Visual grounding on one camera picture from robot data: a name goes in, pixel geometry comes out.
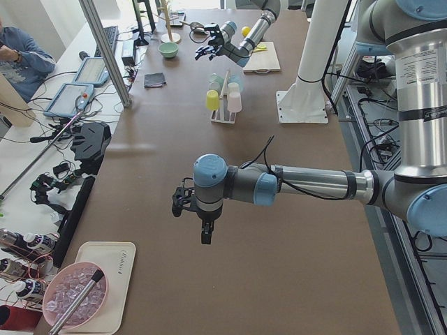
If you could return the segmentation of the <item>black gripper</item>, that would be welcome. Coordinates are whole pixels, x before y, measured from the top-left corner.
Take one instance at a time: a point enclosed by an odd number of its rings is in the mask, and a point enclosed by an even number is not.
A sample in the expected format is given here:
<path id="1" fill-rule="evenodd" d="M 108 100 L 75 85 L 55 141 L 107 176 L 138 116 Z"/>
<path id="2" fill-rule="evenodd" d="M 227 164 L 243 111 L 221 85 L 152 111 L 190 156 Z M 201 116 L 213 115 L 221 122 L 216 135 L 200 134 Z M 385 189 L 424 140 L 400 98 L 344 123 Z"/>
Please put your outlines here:
<path id="1" fill-rule="evenodd" d="M 217 219 L 217 211 L 216 209 L 213 211 L 202 209 L 198 206 L 195 188 L 193 186 L 188 187 L 185 185 L 188 180 L 192 181 L 193 179 L 191 177 L 183 178 L 172 196 L 173 203 L 171 210 L 173 216 L 180 217 L 183 210 L 197 213 L 202 221 L 201 244 L 211 244 L 214 222 Z"/>
<path id="2" fill-rule="evenodd" d="M 212 60 L 225 44 L 224 36 L 218 24 L 206 24 L 204 30 L 210 33 L 210 40 L 207 45 L 200 46 L 195 51 L 195 60 L 205 55 L 208 55 L 209 60 Z"/>

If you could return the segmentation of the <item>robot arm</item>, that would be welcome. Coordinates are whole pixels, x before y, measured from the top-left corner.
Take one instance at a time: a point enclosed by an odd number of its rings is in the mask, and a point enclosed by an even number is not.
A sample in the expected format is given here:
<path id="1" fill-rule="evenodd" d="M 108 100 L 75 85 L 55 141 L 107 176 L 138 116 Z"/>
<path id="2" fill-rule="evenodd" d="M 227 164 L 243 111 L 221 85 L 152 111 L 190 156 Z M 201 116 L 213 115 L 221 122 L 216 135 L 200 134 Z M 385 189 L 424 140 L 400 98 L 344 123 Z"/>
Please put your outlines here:
<path id="1" fill-rule="evenodd" d="M 206 24 L 204 30 L 210 34 L 210 39 L 207 45 L 202 45 L 195 51 L 195 60 L 205 55 L 209 55 L 209 60 L 217 56 L 226 56 L 244 68 L 265 32 L 276 22 L 281 10 L 280 1 L 277 0 L 252 1 L 252 3 L 262 10 L 262 14 L 243 41 L 238 46 L 231 43 L 237 30 L 236 23 L 232 21 L 227 21 L 221 26 L 215 23 Z"/>
<path id="2" fill-rule="evenodd" d="M 362 1 L 361 54 L 395 57 L 401 162 L 393 171 L 334 171 L 249 161 L 228 165 L 206 154 L 193 186 L 179 186 L 172 212 L 197 213 L 209 244 L 224 200 L 269 206 L 278 193 L 358 200 L 388 210 L 434 237 L 446 235 L 446 2 Z"/>

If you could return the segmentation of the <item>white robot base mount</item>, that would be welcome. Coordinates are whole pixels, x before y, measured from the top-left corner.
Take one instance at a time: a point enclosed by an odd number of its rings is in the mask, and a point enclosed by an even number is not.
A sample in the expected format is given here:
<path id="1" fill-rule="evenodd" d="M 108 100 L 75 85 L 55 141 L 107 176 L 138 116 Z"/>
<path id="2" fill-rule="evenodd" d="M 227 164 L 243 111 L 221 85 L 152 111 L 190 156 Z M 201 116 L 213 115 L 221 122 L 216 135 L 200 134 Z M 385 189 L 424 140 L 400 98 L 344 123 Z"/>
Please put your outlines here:
<path id="1" fill-rule="evenodd" d="M 324 76 L 350 6 L 349 0 L 315 2 L 295 83 L 277 92 L 280 123 L 328 123 Z"/>

